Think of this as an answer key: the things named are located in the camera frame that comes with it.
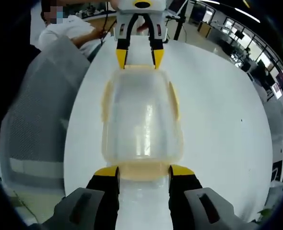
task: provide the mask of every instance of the floor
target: floor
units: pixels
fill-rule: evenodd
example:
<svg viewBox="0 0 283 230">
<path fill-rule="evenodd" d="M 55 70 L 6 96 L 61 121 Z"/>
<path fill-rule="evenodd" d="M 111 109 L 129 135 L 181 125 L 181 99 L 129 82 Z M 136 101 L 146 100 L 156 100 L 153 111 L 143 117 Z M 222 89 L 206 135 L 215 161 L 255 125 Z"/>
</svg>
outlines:
<svg viewBox="0 0 283 230">
<path fill-rule="evenodd" d="M 40 31 L 44 29 L 44 24 L 39 18 L 40 14 L 38 14 L 40 10 L 40 5 L 37 5 L 32 9 L 31 43 L 34 45 L 36 45 Z M 189 16 L 188 14 L 190 12 L 191 8 L 190 6 L 188 6 L 187 16 Z M 167 27 L 168 35 L 171 39 L 173 39 L 177 28 L 177 22 L 173 20 L 169 21 Z M 200 36 L 197 32 L 197 27 L 194 25 L 184 23 L 178 41 L 198 46 L 230 61 L 229 56 L 227 56 L 218 45 Z M 32 215 L 35 216 L 35 219 L 39 223 L 46 221 L 53 215 L 54 206 L 62 199 L 62 195 L 34 194 L 23 191 L 15 191 L 15 193 L 18 195 L 19 199 L 28 207 Z"/>
</svg>

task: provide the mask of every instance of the gray chair back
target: gray chair back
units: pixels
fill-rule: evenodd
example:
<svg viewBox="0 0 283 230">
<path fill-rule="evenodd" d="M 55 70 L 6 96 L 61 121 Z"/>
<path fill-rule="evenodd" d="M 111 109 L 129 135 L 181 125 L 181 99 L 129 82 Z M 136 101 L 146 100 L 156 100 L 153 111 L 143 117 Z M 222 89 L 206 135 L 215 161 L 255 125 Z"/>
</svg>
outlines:
<svg viewBox="0 0 283 230">
<path fill-rule="evenodd" d="M 1 125 L 0 165 L 8 187 L 64 194 L 67 125 L 89 65 L 67 37 L 29 65 Z"/>
</svg>

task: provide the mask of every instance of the transparent plastic container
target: transparent plastic container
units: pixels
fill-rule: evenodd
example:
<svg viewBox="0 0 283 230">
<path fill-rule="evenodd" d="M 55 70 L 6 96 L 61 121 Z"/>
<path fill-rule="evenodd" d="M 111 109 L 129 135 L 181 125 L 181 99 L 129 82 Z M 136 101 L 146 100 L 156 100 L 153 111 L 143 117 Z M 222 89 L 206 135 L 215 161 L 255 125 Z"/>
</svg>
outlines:
<svg viewBox="0 0 283 230">
<path fill-rule="evenodd" d="M 161 70 L 115 72 L 104 93 L 102 119 L 103 156 L 120 167 L 122 177 L 155 179 L 182 157 L 178 102 Z"/>
</svg>

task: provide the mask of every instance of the white table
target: white table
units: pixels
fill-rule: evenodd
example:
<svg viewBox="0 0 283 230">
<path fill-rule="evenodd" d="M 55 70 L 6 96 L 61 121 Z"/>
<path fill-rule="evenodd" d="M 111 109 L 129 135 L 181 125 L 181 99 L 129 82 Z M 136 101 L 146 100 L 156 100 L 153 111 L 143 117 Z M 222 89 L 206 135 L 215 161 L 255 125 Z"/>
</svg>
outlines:
<svg viewBox="0 0 283 230">
<path fill-rule="evenodd" d="M 176 89 L 184 136 L 184 156 L 177 164 L 192 169 L 203 187 L 231 202 L 236 215 L 252 220 L 263 209 L 272 167 L 270 129 L 252 82 L 245 72 L 201 48 L 169 41 L 164 49 L 160 69 Z M 131 38 L 127 63 L 152 64 L 148 37 Z M 118 68 L 111 37 L 93 60 L 73 106 L 64 157 L 66 195 L 85 187 L 94 172 L 106 166 L 101 99 Z M 168 191 L 161 197 L 168 200 Z M 164 208 L 168 215 L 168 206 Z"/>
</svg>

